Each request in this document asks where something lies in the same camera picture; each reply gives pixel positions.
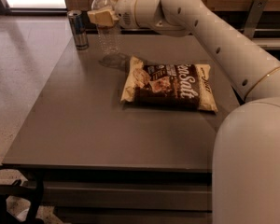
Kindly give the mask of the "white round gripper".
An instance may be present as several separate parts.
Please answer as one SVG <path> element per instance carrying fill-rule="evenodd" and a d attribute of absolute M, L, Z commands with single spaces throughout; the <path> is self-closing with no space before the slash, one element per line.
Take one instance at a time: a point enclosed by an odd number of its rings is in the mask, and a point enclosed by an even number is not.
<path fill-rule="evenodd" d="M 124 29 L 136 29 L 139 27 L 135 17 L 137 0 L 111 0 L 115 14 L 119 18 L 119 25 Z M 91 10 L 87 12 L 91 23 L 108 27 L 109 12 L 107 8 Z"/>

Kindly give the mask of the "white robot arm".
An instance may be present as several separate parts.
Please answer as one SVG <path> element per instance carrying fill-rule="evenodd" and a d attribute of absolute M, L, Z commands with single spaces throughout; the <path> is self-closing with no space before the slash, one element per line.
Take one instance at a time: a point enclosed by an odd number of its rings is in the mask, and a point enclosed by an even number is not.
<path fill-rule="evenodd" d="M 116 0 L 88 16 L 94 24 L 196 37 L 244 102 L 217 132 L 213 224 L 280 224 L 280 62 L 202 0 Z"/>

